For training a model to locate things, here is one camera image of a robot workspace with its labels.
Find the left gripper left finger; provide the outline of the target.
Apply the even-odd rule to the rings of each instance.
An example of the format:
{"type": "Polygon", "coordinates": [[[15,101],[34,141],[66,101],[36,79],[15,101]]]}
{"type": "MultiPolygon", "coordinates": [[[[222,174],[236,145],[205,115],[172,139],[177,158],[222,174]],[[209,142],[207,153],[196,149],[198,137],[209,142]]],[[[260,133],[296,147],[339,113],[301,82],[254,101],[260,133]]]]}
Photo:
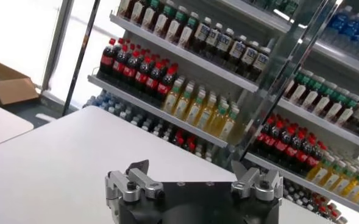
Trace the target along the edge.
{"type": "Polygon", "coordinates": [[[109,171],[105,177],[106,200],[122,199],[127,203],[140,200],[144,192],[146,198],[161,200],[165,197],[163,183],[148,176],[149,160],[131,163],[124,173],[109,171]]]}

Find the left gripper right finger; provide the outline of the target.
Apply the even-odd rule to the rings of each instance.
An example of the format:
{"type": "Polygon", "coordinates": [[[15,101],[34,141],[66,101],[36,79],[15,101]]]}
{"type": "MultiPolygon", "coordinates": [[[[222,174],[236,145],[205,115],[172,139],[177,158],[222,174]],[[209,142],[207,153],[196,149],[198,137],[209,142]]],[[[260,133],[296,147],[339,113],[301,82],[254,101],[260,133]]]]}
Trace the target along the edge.
{"type": "Polygon", "coordinates": [[[278,170],[261,173],[260,169],[246,169],[239,161],[231,161],[237,180],[231,184],[231,193],[237,199],[254,196],[260,201],[280,200],[283,197],[283,177],[278,170]]]}

